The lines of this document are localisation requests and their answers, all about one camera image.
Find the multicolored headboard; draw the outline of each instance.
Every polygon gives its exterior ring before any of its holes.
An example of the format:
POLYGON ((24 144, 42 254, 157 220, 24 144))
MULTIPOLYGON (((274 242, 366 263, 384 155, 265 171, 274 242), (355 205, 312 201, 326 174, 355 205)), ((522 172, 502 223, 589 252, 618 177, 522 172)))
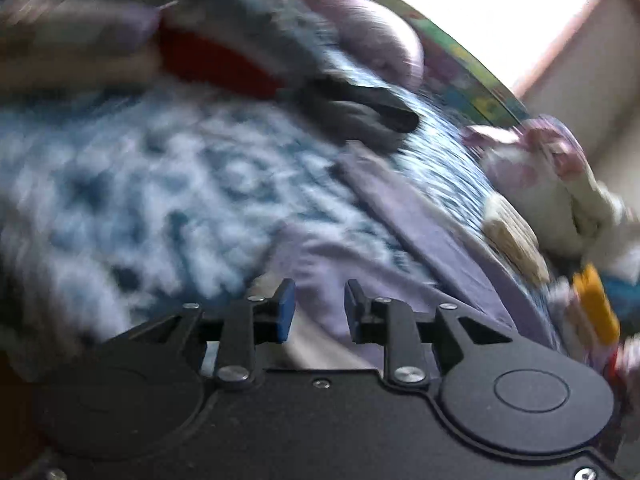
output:
POLYGON ((402 0, 373 0, 409 23, 424 48, 423 88, 465 121, 507 128, 529 117, 524 105, 456 40, 402 0))

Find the yellow object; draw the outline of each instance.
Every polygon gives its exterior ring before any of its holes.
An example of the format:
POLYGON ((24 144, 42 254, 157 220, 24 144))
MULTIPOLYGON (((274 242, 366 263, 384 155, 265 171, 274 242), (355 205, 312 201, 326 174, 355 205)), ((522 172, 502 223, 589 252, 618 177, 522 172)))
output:
POLYGON ((574 290, 600 343, 604 346, 617 343, 620 322, 611 310, 598 271, 592 264, 574 274, 574 290))

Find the screw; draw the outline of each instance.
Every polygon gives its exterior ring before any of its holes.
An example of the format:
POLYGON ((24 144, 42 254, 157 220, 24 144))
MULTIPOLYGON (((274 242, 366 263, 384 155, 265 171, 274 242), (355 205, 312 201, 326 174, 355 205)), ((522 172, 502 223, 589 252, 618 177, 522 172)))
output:
POLYGON ((397 368, 394 376, 401 383, 419 383, 426 377, 424 372, 415 366, 402 366, 397 368))
POLYGON ((60 469, 49 469, 47 471, 47 480, 66 480, 66 474, 60 469))
POLYGON ((329 379, 316 379, 313 382, 313 386, 318 388, 318 390, 326 390, 331 387, 331 381, 329 381, 329 379))
POLYGON ((575 474, 574 480, 596 480, 597 477, 598 475, 593 469, 585 467, 575 474))
POLYGON ((225 383, 241 383, 249 378, 249 370, 242 366, 223 366, 218 370, 218 377, 225 383))

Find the gray fabric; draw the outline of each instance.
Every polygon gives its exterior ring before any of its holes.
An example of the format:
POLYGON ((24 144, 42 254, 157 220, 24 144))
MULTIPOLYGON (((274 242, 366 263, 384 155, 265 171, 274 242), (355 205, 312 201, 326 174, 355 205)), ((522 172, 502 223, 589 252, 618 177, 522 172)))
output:
MULTIPOLYGON (((311 234, 298 224, 285 225, 278 233, 266 275, 295 280, 297 308, 331 338, 377 368, 383 367, 383 348, 351 341, 344 313, 346 280, 358 280, 369 297, 395 298, 410 304, 416 312, 434 314, 441 303, 463 303, 408 274, 366 258, 341 242, 311 234)), ((505 310, 489 316, 513 327, 505 310)))
POLYGON ((535 305, 504 267, 477 244, 454 238, 435 219, 433 205, 382 159, 361 143, 350 142, 336 170, 405 250, 430 268, 445 292, 515 326, 524 337, 554 347, 535 305))

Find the blue fabric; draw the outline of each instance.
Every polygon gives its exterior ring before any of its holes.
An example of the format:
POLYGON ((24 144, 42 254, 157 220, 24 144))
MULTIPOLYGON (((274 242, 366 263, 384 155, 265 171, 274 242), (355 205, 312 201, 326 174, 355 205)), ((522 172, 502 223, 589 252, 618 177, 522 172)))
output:
MULTIPOLYGON (((422 122, 394 164, 479 233, 488 180, 455 126, 400 95, 422 122)), ((0 108, 0 189, 48 233, 69 337, 104 339, 122 330, 114 319, 136 324, 184 302, 228 303, 285 219, 437 285, 330 176, 336 154, 277 104, 171 79, 136 97, 0 108)), ((19 330, 5 328, 10 348, 19 330)))

